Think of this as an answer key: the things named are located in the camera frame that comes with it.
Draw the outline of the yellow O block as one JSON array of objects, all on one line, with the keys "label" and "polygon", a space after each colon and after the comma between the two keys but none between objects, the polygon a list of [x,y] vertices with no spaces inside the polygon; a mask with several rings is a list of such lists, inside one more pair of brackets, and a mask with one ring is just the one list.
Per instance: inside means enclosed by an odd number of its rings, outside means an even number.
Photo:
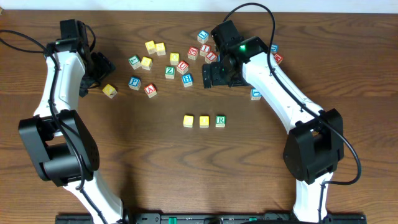
[{"label": "yellow O block", "polygon": [[209,116],[200,116],[200,128],[208,128],[210,125]]}]

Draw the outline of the green R block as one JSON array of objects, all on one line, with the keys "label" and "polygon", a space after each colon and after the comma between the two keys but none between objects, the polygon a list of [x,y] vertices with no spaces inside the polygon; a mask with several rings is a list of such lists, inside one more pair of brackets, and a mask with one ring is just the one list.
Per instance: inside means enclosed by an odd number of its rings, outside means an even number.
[{"label": "green R block", "polygon": [[215,121],[216,128],[224,128],[226,126],[226,116],[217,115]]}]

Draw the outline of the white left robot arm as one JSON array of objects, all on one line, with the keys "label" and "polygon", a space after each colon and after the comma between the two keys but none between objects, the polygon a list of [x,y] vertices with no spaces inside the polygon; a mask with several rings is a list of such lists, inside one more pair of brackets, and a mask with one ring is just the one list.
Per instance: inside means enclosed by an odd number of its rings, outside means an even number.
[{"label": "white left robot arm", "polygon": [[60,21],[61,37],[43,48],[47,79],[32,118],[18,131],[39,177],[71,192],[89,211],[92,223],[129,223],[129,212],[100,172],[99,150],[77,112],[78,100],[115,69],[89,42],[90,27]]}]

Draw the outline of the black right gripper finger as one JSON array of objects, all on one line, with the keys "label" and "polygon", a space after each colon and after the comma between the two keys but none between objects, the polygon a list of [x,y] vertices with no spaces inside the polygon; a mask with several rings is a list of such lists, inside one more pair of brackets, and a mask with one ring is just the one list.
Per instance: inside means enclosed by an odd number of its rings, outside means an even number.
[{"label": "black right gripper finger", "polygon": [[213,64],[206,63],[201,67],[203,86],[205,89],[209,89],[213,86]]},{"label": "black right gripper finger", "polygon": [[229,87],[245,86],[246,82],[236,72],[227,72],[223,67],[213,69],[213,86],[228,85]]}]

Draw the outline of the yellow C block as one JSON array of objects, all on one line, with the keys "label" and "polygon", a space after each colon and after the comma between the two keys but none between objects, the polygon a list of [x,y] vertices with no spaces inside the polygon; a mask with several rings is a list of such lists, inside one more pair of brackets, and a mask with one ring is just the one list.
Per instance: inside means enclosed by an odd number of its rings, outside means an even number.
[{"label": "yellow C block", "polygon": [[183,126],[185,128],[192,128],[193,127],[193,122],[194,122],[194,116],[192,115],[185,115],[183,117]]}]

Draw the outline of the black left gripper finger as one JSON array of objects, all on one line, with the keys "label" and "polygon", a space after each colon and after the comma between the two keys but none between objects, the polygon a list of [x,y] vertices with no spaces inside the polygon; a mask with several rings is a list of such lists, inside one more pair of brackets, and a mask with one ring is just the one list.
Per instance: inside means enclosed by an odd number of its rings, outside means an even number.
[{"label": "black left gripper finger", "polygon": [[84,78],[81,80],[80,89],[79,89],[79,96],[84,98],[89,89],[98,88],[101,85],[101,82],[92,78]]},{"label": "black left gripper finger", "polygon": [[116,69],[115,65],[101,52],[91,54],[94,63],[91,78],[96,82],[102,82],[109,74]]}]

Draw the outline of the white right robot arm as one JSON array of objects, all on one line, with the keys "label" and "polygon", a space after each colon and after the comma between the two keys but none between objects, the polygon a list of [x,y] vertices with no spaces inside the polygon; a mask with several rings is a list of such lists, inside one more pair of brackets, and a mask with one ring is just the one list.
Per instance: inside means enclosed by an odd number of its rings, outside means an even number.
[{"label": "white right robot arm", "polygon": [[327,216],[327,188],[321,184],[331,180],[343,158],[343,141],[311,114],[338,131],[343,129],[341,115],[335,109],[324,111],[307,98],[259,37],[245,39],[231,20],[217,25],[211,36],[219,56],[202,66],[204,87],[251,85],[261,94],[288,134],[283,159],[296,180],[293,213],[302,222],[323,220]]}]

